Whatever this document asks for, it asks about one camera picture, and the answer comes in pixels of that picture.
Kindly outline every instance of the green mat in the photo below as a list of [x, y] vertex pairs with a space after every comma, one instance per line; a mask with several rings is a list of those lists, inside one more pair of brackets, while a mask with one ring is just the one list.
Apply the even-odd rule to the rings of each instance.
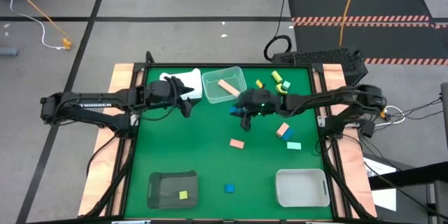
[[[148, 82], [161, 73], [191, 71], [184, 68], [151, 68]], [[217, 69], [202, 68], [202, 74]], [[274, 91], [271, 72], [277, 70], [291, 83], [290, 92], [310, 95], [312, 89], [307, 69], [246, 68], [248, 88], [256, 88], [260, 79]], [[157, 122], [142, 121], [136, 144], [126, 218], [218, 218], [218, 219], [331, 219], [330, 207], [285, 208], [279, 205], [275, 192], [275, 175], [280, 169], [323, 169], [316, 153], [318, 140], [316, 114], [308, 110], [293, 118], [277, 115], [255, 117], [252, 129], [245, 132], [240, 119], [229, 115], [235, 103], [210, 104], [203, 94], [191, 118], [175, 110]], [[146, 112], [159, 117], [163, 109]], [[295, 131], [290, 141], [302, 143], [302, 150], [286, 149], [286, 142], [275, 135], [283, 122]], [[229, 146], [230, 139], [245, 142], [243, 150]], [[148, 180], [153, 172], [187, 172], [198, 175], [199, 200], [190, 209], [149, 209], [146, 203]], [[234, 193], [225, 193], [224, 185], [234, 184]]]

